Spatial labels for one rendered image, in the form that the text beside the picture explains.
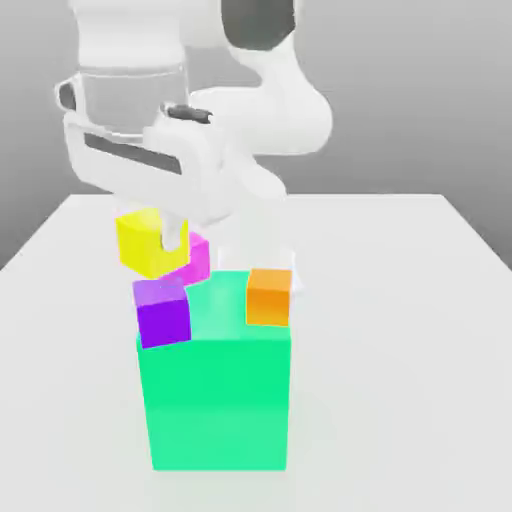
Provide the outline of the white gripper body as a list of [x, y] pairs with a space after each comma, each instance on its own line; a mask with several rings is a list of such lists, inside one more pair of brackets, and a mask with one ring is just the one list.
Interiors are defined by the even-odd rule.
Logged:
[[228, 216], [222, 136], [212, 112], [160, 111], [138, 136], [109, 132], [74, 112], [63, 125], [81, 181], [151, 207], [170, 225]]

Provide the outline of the small yellow cube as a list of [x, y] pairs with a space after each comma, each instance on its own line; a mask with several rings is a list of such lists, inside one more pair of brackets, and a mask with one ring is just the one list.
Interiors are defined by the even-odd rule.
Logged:
[[162, 246], [162, 220], [156, 208], [144, 208], [115, 219], [120, 261], [148, 279], [167, 275], [190, 262], [188, 221], [179, 230], [179, 245]]

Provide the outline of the small magenta cube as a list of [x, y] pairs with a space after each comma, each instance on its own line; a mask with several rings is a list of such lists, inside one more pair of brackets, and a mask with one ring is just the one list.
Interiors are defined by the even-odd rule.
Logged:
[[189, 263], [171, 273], [163, 275], [161, 280], [181, 280], [184, 286], [189, 286], [210, 278], [209, 242], [198, 233], [190, 232], [189, 245]]

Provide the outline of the small purple cube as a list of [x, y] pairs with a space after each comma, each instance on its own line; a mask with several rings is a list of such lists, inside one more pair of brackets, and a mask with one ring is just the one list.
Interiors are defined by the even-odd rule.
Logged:
[[132, 288], [143, 349], [191, 339], [190, 307], [181, 278], [138, 280]]

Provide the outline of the small orange cube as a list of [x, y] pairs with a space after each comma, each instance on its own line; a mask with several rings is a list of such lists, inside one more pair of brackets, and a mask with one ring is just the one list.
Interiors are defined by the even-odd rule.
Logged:
[[291, 286], [291, 270], [253, 268], [246, 287], [246, 322], [288, 327]]

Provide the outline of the large green box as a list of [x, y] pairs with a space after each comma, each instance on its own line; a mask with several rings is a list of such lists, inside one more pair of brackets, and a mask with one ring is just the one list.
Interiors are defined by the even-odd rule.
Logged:
[[138, 347], [156, 471], [283, 471], [291, 332], [246, 322], [246, 271], [187, 288], [188, 341]]

